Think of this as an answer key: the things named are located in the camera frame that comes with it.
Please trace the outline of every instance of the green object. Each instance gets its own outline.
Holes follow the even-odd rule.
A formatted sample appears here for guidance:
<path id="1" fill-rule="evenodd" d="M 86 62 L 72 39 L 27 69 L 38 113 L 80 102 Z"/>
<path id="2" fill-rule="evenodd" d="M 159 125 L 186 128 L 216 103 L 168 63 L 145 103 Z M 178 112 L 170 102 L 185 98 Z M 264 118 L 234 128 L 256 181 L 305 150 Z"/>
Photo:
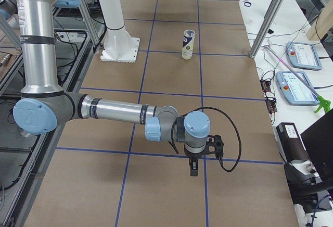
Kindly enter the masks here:
<path id="1" fill-rule="evenodd" d="M 317 112 L 319 112 L 322 108 L 324 109 L 325 113 L 328 113 L 331 110 L 331 101 L 324 99 L 321 96 L 317 97 L 319 100 L 319 107 L 317 108 L 317 110 L 314 111 L 314 113 L 316 114 Z"/>

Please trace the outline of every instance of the white desk surface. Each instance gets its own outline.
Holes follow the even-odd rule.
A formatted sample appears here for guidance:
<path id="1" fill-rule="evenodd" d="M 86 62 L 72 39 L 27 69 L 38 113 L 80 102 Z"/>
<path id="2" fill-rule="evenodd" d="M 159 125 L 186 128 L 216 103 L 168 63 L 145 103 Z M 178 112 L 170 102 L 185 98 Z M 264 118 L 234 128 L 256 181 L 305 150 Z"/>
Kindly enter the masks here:
<path id="1" fill-rule="evenodd" d="M 244 6 L 244 1 L 249 1 L 252 5 L 250 7 Z M 239 6 L 242 12 L 242 16 L 244 19 L 244 24 L 246 26 L 248 32 L 248 38 L 250 41 L 250 45 L 252 46 L 262 22 L 264 20 L 264 15 L 268 6 L 270 5 L 271 0 L 240 0 Z M 303 26 L 304 29 L 299 33 L 295 31 L 300 30 Z M 284 0 L 278 14 L 276 15 L 273 24 L 271 25 L 271 30 L 274 31 L 273 34 L 267 34 L 267 37 L 272 35 L 282 35 L 282 34 L 292 34 L 292 35 L 283 35 L 278 37 L 271 37 L 270 39 L 266 38 L 262 44 L 278 44 L 278 45 L 287 45 L 290 41 L 295 42 L 304 42 L 304 43 L 312 43 L 316 44 L 318 42 L 309 41 L 306 32 L 309 30 L 310 25 L 303 15 L 301 9 L 295 0 Z M 322 44 L 317 44 L 316 50 L 318 52 L 319 57 L 328 57 L 325 49 Z M 286 48 L 282 46 L 271 45 L 271 48 L 282 56 L 283 60 L 287 60 L 289 63 L 287 56 L 284 54 Z M 267 50 L 265 50 L 266 60 L 268 60 L 272 65 L 276 66 L 278 63 L 278 59 L 272 56 Z M 261 47 L 258 54 L 255 57 L 255 62 L 257 67 L 260 67 L 267 72 L 272 70 L 273 68 L 264 60 L 264 48 Z M 333 62 L 330 58 L 321 59 L 321 63 L 323 69 L 320 71 L 312 71 L 312 70 L 302 70 L 302 69 L 294 69 L 296 71 L 305 71 L 308 75 L 312 85 L 316 86 L 326 86 L 333 84 Z M 275 70 L 277 71 L 288 71 L 288 69 L 280 63 Z M 261 71 L 258 70 L 258 75 L 261 77 Z M 310 125 L 312 125 L 316 120 L 318 120 L 321 116 L 324 115 L 324 111 L 321 110 L 317 114 L 314 113 L 314 110 L 317 106 L 291 106 L 287 104 L 285 101 L 281 91 L 279 91 L 278 85 L 276 83 L 276 79 L 274 79 L 274 89 L 275 95 L 277 98 L 277 113 L 275 114 L 275 122 L 273 126 L 279 125 L 281 122 L 294 122 L 299 133 L 302 133 L 305 129 L 307 129 Z M 333 101 L 333 87 L 327 89 L 317 90 L 318 93 L 325 99 Z M 333 212 L 318 212 L 316 214 L 318 217 L 315 219 L 314 227 L 316 226 L 331 226 L 333 223 Z M 306 217 L 308 220 L 311 219 L 311 214 L 307 214 Z M 299 221 L 302 222 L 301 214 L 298 213 Z"/>

